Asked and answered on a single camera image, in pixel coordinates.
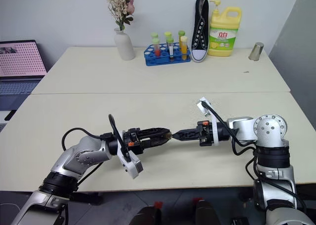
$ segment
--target silver cup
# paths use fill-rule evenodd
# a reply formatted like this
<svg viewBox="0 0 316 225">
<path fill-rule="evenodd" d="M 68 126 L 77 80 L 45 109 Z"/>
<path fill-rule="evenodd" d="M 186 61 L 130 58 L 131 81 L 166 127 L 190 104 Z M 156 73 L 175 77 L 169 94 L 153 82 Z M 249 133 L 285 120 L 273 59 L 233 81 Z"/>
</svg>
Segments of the silver cup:
<svg viewBox="0 0 316 225">
<path fill-rule="evenodd" d="M 254 45 L 250 55 L 249 55 L 249 60 L 252 60 L 252 61 L 259 61 L 259 57 L 260 57 L 260 54 L 262 52 L 262 49 L 263 49 L 264 45 L 262 42 L 256 42 L 256 44 Z"/>
</svg>

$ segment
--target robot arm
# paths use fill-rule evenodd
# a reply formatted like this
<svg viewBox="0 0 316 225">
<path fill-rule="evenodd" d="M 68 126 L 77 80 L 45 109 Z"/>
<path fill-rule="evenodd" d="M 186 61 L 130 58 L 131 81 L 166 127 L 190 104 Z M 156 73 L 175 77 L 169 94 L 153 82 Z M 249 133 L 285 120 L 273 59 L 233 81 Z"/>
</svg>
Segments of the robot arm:
<svg viewBox="0 0 316 225">
<path fill-rule="evenodd" d="M 77 145 L 65 150 L 12 225 L 62 224 L 60 212 L 67 206 L 71 194 L 77 191 L 82 182 L 79 180 L 89 167 L 117 155 L 125 171 L 135 178 L 143 170 L 136 155 L 142 154 L 147 148 L 160 146 L 171 138 L 170 130 L 165 128 L 132 128 L 119 132 L 111 115 L 109 120 L 114 134 L 85 136 Z"/>
<path fill-rule="evenodd" d="M 256 119 L 238 117 L 224 122 L 205 98 L 200 99 L 197 106 L 205 116 L 211 115 L 212 123 L 199 121 L 196 129 L 181 130 L 173 134 L 173 138 L 199 140 L 200 146 L 210 146 L 212 143 L 216 145 L 217 140 L 227 141 L 231 137 L 236 155 L 253 149 L 254 157 L 248 164 L 254 163 L 258 177 L 254 180 L 254 201 L 258 209 L 266 211 L 266 224 L 313 225 L 303 212 L 297 210 L 299 197 L 289 161 L 289 143 L 284 139 L 286 121 L 279 115 L 268 114 Z M 235 140 L 242 147 L 254 144 L 255 148 L 247 147 L 238 153 Z M 304 209 L 304 202 L 300 200 L 300 203 Z"/>
</svg>

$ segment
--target blue test tube rack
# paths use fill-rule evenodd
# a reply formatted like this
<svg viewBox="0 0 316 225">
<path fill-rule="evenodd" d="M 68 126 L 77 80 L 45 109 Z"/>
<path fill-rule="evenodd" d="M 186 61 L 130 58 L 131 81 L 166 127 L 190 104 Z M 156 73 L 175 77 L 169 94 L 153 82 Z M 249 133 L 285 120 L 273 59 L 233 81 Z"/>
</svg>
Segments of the blue test tube rack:
<svg viewBox="0 0 316 225">
<path fill-rule="evenodd" d="M 173 44 L 173 61 L 170 60 L 169 51 L 167 50 L 167 44 L 161 43 L 160 46 L 160 56 L 155 55 L 154 45 L 150 45 L 144 51 L 144 57 L 146 60 L 147 66 L 159 66 L 159 65 L 167 65 L 167 64 L 177 64 L 177 63 L 184 63 L 190 62 L 190 50 L 187 47 L 187 59 L 182 60 L 182 53 L 180 50 L 180 46 L 178 42 Z"/>
</svg>

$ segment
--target pink screen display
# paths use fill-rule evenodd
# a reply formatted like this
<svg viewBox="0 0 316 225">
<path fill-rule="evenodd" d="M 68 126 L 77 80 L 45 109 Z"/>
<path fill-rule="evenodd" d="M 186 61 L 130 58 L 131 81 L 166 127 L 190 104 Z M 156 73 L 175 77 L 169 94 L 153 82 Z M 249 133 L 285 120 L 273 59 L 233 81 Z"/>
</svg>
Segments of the pink screen display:
<svg viewBox="0 0 316 225">
<path fill-rule="evenodd" d="M 35 42 L 0 44 L 0 76 L 46 75 Z"/>
</svg>

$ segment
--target black sneaker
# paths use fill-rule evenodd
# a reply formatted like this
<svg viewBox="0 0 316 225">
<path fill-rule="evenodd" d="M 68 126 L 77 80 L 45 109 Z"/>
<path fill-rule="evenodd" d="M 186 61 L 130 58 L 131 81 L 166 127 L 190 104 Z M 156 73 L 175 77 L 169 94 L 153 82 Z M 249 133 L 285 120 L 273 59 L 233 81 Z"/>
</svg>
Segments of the black sneaker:
<svg viewBox="0 0 316 225">
<path fill-rule="evenodd" d="M 195 6 L 195 23 L 192 37 L 192 59 L 201 62 L 208 51 L 208 0 L 197 0 Z"/>
</svg>

